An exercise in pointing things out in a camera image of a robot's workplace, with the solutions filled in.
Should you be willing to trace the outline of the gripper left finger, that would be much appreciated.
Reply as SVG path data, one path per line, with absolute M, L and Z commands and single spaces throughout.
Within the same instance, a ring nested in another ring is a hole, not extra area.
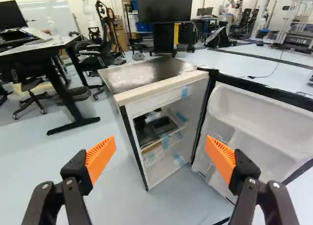
M 34 188 L 22 224 L 54 225 L 64 206 L 70 225 L 90 225 L 84 197 L 92 191 L 115 151 L 113 136 L 80 150 L 61 168 L 61 182 L 45 181 Z

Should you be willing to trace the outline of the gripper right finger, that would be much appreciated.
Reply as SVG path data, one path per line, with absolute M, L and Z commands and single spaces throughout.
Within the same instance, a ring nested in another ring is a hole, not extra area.
M 260 181 L 260 168 L 244 152 L 211 136 L 207 136 L 204 149 L 228 189 L 238 197 L 229 224 L 252 224 L 257 205 L 267 225 L 299 224 L 287 188 L 274 180 Z

